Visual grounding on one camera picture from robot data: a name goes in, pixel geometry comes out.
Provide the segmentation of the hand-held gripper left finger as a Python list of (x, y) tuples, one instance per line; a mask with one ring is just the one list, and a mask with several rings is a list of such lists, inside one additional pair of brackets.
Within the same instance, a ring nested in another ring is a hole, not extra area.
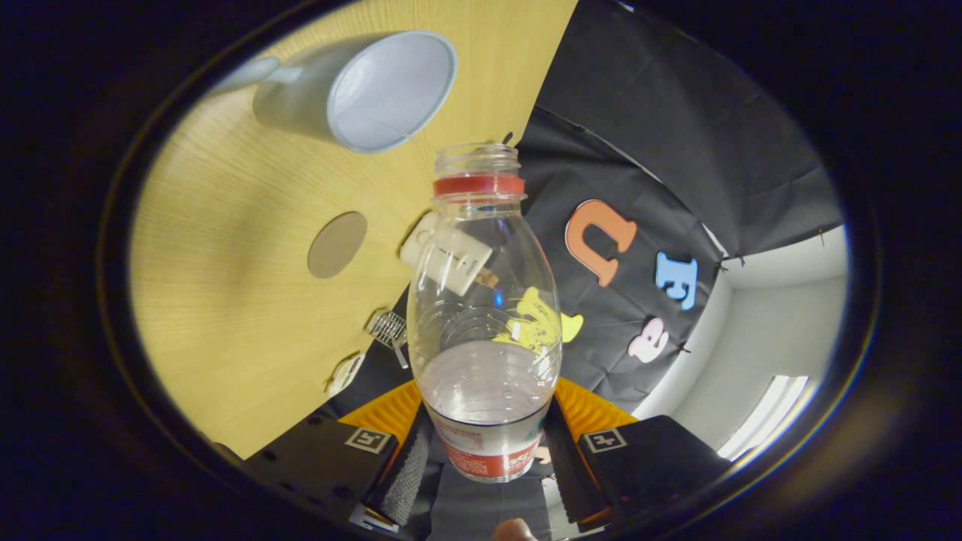
[(404, 530), (429, 459), (433, 428), (409, 381), (343, 416), (314, 413), (245, 459), (285, 499), (337, 523)]

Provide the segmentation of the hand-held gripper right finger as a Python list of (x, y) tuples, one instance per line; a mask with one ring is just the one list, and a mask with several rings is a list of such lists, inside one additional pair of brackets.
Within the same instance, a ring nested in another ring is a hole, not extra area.
[(564, 512), (578, 527), (642, 519), (731, 469), (670, 416), (638, 420), (567, 378), (558, 380), (543, 432)]

